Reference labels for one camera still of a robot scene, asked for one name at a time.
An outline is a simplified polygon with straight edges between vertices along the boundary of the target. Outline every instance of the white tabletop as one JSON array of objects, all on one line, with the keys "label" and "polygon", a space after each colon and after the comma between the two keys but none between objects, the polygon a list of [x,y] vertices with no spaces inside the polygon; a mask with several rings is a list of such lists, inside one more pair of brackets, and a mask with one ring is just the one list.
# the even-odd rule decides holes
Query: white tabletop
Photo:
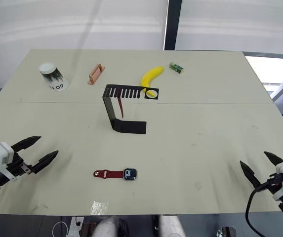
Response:
[{"label": "white tabletop", "polygon": [[[70,82],[53,92],[38,71],[53,62]],[[178,74],[170,62],[184,67]],[[88,74],[106,67],[95,85]],[[112,130],[106,84],[139,85],[156,66],[158,100],[123,99],[124,119],[147,121],[147,133]],[[117,117],[120,110],[113,101]],[[239,160],[265,181],[283,158],[283,118],[240,52],[32,50],[0,93],[0,141],[42,138],[20,155],[34,164],[57,158],[37,175],[0,190],[0,213],[185,214],[244,212],[252,185]],[[135,168],[135,181],[93,177],[95,170]],[[275,211],[269,192],[251,211]]]}]

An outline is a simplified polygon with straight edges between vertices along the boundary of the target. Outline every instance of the black bracket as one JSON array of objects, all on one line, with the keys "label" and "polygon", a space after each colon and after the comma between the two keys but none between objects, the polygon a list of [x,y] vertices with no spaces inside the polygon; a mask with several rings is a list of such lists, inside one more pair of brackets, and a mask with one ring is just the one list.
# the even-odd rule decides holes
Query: black bracket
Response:
[{"label": "black bracket", "polygon": [[[110,119],[113,130],[123,133],[137,133],[146,134],[147,122],[145,121],[124,121],[116,118],[111,97],[117,97],[121,106],[120,98],[140,98],[141,91],[145,89],[145,99],[157,100],[159,97],[159,89],[150,88],[144,86],[133,86],[133,85],[106,85],[103,101],[105,108]],[[147,91],[155,91],[156,97],[149,97]]]}]

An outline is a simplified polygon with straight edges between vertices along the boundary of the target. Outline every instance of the yellow banana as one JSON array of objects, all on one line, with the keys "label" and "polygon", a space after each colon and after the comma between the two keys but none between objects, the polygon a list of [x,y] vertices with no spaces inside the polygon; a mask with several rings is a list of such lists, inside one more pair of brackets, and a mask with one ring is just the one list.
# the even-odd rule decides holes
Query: yellow banana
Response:
[{"label": "yellow banana", "polygon": [[[149,83],[156,78],[157,76],[159,76],[162,72],[164,71],[164,67],[155,67],[153,69],[151,69],[150,71],[148,71],[145,75],[143,75],[140,85],[141,86],[145,86],[145,87],[150,87]],[[152,92],[152,91],[147,91],[147,94],[155,97],[156,95]]]}]

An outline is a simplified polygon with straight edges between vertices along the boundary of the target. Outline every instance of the cable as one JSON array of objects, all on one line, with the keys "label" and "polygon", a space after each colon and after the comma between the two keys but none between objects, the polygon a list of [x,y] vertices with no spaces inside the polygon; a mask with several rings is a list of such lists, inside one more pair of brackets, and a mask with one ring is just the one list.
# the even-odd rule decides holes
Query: cable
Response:
[{"label": "cable", "polygon": [[64,224],[64,225],[66,226],[66,228],[67,228],[66,237],[67,237],[67,236],[68,236],[68,226],[67,226],[67,224],[66,224],[64,221],[59,221],[59,222],[57,222],[56,224],[54,224],[54,226],[52,227],[52,231],[51,231],[52,237],[55,237],[54,234],[53,234],[53,230],[54,230],[54,228],[56,227],[56,225],[58,225],[59,223],[62,223],[62,224]]},{"label": "cable", "polygon": [[256,232],[259,236],[261,237],[265,237],[263,234],[261,234],[260,232],[258,232],[250,223],[249,221],[249,210],[250,210],[250,206],[251,206],[251,202],[252,202],[252,199],[253,199],[253,196],[260,190],[263,190],[264,187],[267,187],[267,183],[264,183],[264,184],[261,184],[259,185],[258,187],[256,187],[252,193],[250,194],[250,197],[249,197],[249,201],[248,201],[248,204],[246,206],[246,209],[245,209],[245,220],[246,222],[248,223],[248,225],[250,226],[250,228]]}]

